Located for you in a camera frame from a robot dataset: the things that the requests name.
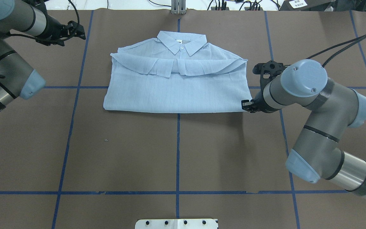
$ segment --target folded shirt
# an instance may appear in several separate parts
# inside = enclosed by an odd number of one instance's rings
[[[247,60],[206,36],[160,31],[112,53],[104,109],[147,113],[242,112]]]

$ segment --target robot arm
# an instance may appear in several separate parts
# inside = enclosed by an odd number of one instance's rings
[[[60,24],[47,14],[43,0],[0,0],[0,111],[17,97],[29,99],[45,87],[42,76],[3,41],[12,36],[12,29],[43,45],[64,46],[74,36],[85,39],[83,26],[74,21]]]
[[[242,101],[244,110],[272,113],[294,103],[311,110],[286,168],[310,183],[324,178],[366,198],[366,161],[337,148],[347,127],[366,120],[366,97],[328,78],[321,64],[310,59],[286,69],[269,61],[253,72],[261,74],[262,90],[253,100]],[[263,78],[264,73],[271,77]]]

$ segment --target striped fabric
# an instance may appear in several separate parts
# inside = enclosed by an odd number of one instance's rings
[[[206,36],[160,31],[112,53],[104,109],[147,113],[242,112],[247,60]]]

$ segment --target white bracket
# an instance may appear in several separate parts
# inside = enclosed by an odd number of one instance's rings
[[[172,14],[186,14],[186,0],[172,0]]]
[[[218,229],[216,219],[138,220],[135,229]]]

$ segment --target brown table surface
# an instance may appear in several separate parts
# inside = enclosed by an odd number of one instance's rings
[[[65,23],[74,12],[50,11]],[[87,40],[7,42],[47,81],[0,113],[0,228],[122,228],[138,219],[214,218],[220,228],[366,228],[366,200],[285,168],[309,111],[110,112],[111,52],[160,30],[205,34],[248,59],[292,64],[366,33],[362,12],[80,11]],[[323,62],[336,50],[316,58]],[[366,40],[334,58],[329,77],[366,96]],[[366,160],[366,123],[340,148]]]

